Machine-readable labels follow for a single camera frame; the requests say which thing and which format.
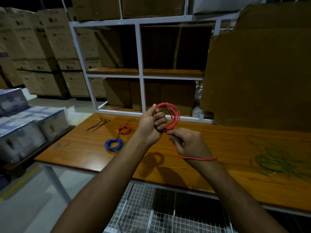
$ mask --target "blue wire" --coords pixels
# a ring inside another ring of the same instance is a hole
[[[119,144],[116,147],[110,147],[111,143],[118,142]],[[105,142],[105,148],[109,151],[117,151],[123,147],[123,141],[119,138],[117,139],[109,139]]]

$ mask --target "right hand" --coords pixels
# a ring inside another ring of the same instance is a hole
[[[192,131],[187,128],[174,129],[167,132],[169,140],[173,142],[179,155],[183,157],[212,159],[213,156],[205,144],[200,132]],[[192,167],[197,161],[193,159],[185,159]]]

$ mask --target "floor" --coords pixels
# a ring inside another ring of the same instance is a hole
[[[41,99],[30,95],[26,88],[23,93],[31,105],[66,107],[68,120],[73,125],[94,113],[91,101]],[[54,170],[71,197],[93,177],[59,168]],[[65,208],[63,199],[40,166],[34,163],[22,177],[0,191],[1,233],[48,233]]]

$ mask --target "table top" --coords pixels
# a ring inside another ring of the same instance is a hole
[[[110,119],[93,132],[88,128],[102,119]],[[127,142],[138,126],[140,117],[94,113],[59,141],[37,156],[36,161],[86,172],[99,172],[113,158],[105,149],[108,139],[115,139],[119,125],[130,118],[132,131],[121,135]],[[259,149],[274,145],[305,162],[311,160],[311,133],[226,127],[198,122],[180,121],[176,128],[200,131],[212,154],[230,175],[262,204],[311,212],[311,183],[286,173],[266,176],[250,165]],[[139,164],[133,179],[182,189],[214,193],[196,170],[180,158],[168,135],[163,134]]]

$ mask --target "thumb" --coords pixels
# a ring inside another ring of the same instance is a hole
[[[169,139],[173,142],[174,146],[175,146],[176,149],[177,149],[177,152],[178,152],[181,156],[184,156],[184,149],[183,149],[183,147],[181,146],[180,140],[179,140],[177,137],[172,136],[172,135],[169,135]]]
[[[156,109],[156,104],[153,104],[143,115],[142,117],[147,117],[147,116],[152,116],[153,113],[155,112]]]

